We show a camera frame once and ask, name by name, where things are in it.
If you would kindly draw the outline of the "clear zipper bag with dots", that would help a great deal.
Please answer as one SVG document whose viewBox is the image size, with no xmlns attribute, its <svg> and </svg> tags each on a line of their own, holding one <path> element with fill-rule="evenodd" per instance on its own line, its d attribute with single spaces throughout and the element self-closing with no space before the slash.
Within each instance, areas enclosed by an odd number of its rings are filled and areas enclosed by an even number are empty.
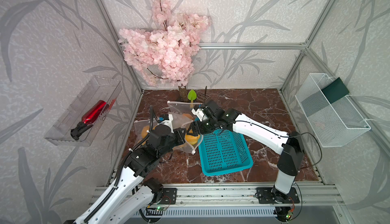
<svg viewBox="0 0 390 224">
<path fill-rule="evenodd" d="M 135 135 L 136 135 L 135 145 L 137 145 L 143 139 L 141 137 L 142 129 L 145 126 L 149 126 L 150 127 L 150 120 L 149 119 L 146 119 L 146 120 L 136 120 L 134 122 L 134 126 L 135 126 Z"/>
</svg>

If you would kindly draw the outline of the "large brown potato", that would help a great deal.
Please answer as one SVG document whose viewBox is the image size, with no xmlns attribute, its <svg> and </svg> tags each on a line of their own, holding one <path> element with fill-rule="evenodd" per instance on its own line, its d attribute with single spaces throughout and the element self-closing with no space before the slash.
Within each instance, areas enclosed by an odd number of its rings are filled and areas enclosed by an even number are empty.
<svg viewBox="0 0 390 224">
<path fill-rule="evenodd" d="M 186 140 L 187 143 L 189 143 L 189 144 L 191 144 L 191 145 L 195 145 L 195 144 L 197 144 L 198 141 L 200 140 L 200 137 L 201 137 L 201 135 L 192 136 L 192 135 L 186 134 L 185 140 Z"/>
</svg>

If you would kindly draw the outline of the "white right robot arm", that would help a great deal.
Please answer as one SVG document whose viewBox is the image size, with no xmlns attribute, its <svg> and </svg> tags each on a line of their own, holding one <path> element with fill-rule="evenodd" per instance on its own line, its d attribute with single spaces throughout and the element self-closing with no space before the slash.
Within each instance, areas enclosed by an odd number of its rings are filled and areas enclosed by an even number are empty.
<svg viewBox="0 0 390 224">
<path fill-rule="evenodd" d="M 279 155 L 278 173 L 272 188 L 274 198 L 286 199 L 302 166 L 305 155 L 305 133 L 280 131 L 257 122 L 236 109 L 223 110 L 213 100 L 192 108 L 198 118 L 192 125 L 196 135 L 211 134 L 216 130 L 231 131 L 254 139 Z"/>
</svg>

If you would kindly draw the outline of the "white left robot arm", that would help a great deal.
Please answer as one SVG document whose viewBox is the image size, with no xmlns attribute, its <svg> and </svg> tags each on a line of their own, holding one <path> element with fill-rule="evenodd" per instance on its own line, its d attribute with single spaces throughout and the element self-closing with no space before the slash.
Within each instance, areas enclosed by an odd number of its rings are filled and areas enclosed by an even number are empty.
<svg viewBox="0 0 390 224">
<path fill-rule="evenodd" d="M 127 154 L 113 183 L 98 200 L 69 224 L 123 224 L 143 207 L 163 199 L 163 186 L 147 175 L 160 159 L 185 142 L 186 129 L 159 124 Z"/>
</svg>

